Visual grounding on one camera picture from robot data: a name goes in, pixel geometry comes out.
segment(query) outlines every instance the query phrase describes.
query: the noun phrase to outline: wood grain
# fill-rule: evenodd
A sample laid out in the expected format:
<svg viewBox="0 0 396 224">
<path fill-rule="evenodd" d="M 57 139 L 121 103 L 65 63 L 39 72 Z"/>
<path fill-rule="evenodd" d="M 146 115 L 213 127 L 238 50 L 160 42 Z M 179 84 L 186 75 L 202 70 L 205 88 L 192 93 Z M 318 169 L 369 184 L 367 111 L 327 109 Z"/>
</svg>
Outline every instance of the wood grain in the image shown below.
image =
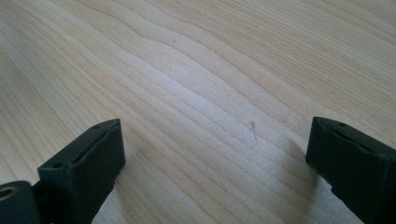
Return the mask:
<svg viewBox="0 0 396 224">
<path fill-rule="evenodd" d="M 313 116 L 396 147 L 392 0 L 0 2 L 0 183 L 120 118 L 93 223 L 361 223 L 304 162 Z"/>
</svg>

